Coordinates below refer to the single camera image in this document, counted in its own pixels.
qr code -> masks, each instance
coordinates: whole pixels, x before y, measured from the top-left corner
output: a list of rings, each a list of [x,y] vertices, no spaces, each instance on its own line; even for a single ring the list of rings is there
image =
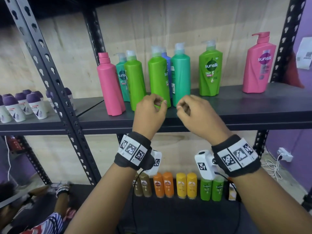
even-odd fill
[[[197,163],[197,164],[198,164],[198,168],[199,168],[200,170],[207,171],[207,168],[206,168],[205,163]]]
[[[244,149],[246,149],[246,151],[249,153],[249,155],[251,155],[253,153],[253,149],[249,146],[249,144],[245,144],[243,145]]]
[[[221,159],[224,161],[227,167],[236,163],[229,154],[221,157]]]
[[[235,150],[233,152],[234,156],[238,159],[238,161],[242,161],[247,157],[247,154],[244,152],[242,148],[239,148],[238,150]]]
[[[160,159],[159,158],[155,159],[154,167],[158,167],[159,163],[160,163]]]
[[[130,144],[127,146],[126,148],[126,152],[130,155],[133,155],[133,153],[136,151],[137,147],[135,147],[134,145]]]
[[[137,152],[137,154],[135,155],[135,158],[138,159],[139,161],[142,160],[142,158],[144,157],[145,153],[143,153],[141,150],[139,150]]]
[[[124,149],[127,145],[128,141],[124,140],[119,147],[121,147],[122,149]]]

purple wall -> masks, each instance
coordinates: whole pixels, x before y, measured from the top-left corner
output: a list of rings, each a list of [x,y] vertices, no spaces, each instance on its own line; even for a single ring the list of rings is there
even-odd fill
[[[297,53],[303,37],[312,36],[312,0],[307,0],[303,11],[300,26],[294,43],[294,52]],[[312,70],[298,69],[299,78],[306,89],[312,93]],[[282,165],[306,189],[312,187],[312,130],[270,130],[267,139],[269,152],[277,157],[279,147],[285,148],[294,156],[291,163],[282,161]]]

metal shelving unit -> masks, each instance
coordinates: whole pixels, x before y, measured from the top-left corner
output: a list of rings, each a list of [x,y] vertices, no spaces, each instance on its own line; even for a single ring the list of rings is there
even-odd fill
[[[105,46],[99,28],[96,6],[81,5],[77,0],[67,1],[75,5],[73,9],[80,9],[83,13],[95,60],[99,64],[97,54],[105,51]],[[108,116],[102,97],[76,99],[78,110],[74,112],[28,1],[5,0],[5,2],[47,90],[55,95],[53,103],[57,106],[57,114],[43,120],[34,118],[22,123],[1,124],[0,135],[67,134],[91,185],[95,186],[101,175],[84,134],[116,133],[120,141],[123,134],[131,131],[134,112],[131,111],[130,104],[126,103],[125,113],[116,117]],[[258,130],[254,149],[260,156],[264,151],[268,130],[312,128],[312,105],[310,103],[312,96],[303,89],[281,83],[292,52],[304,4],[305,0],[290,1],[273,67],[272,83],[268,85],[265,93],[244,94],[241,86],[236,85],[221,87],[216,97],[204,97],[231,130]],[[192,93],[198,94],[198,91],[193,90]],[[169,108],[166,120],[159,132],[182,131],[188,130],[177,117],[176,109]],[[33,164],[40,166],[37,160]]]

power outlet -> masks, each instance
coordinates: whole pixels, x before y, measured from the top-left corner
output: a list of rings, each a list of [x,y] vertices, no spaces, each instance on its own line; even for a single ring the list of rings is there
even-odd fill
[[[281,155],[281,157],[282,157],[281,160],[284,160],[287,162],[291,162],[293,159],[293,156],[291,155],[291,153],[287,152],[286,149],[284,149],[284,148],[279,148],[277,150],[277,155]]]

